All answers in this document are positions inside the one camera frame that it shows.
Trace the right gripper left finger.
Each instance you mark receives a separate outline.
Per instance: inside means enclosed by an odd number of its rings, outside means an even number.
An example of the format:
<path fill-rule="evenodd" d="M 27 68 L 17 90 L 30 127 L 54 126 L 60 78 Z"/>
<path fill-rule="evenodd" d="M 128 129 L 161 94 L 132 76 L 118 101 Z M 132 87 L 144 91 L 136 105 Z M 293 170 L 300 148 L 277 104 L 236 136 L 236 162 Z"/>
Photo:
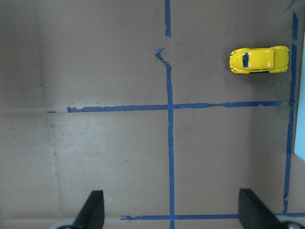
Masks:
<path fill-rule="evenodd" d="M 92 191 L 72 224 L 73 229 L 102 229 L 105 220 L 103 191 Z"/>

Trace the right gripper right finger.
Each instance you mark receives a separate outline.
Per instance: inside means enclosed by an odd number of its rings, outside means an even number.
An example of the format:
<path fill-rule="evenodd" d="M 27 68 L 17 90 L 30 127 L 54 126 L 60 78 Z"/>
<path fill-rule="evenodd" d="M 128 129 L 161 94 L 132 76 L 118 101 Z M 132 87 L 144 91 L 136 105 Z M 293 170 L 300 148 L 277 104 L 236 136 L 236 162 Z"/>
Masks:
<path fill-rule="evenodd" d="M 293 229 L 292 221 L 280 221 L 249 188 L 241 188 L 238 196 L 239 221 L 244 229 Z"/>

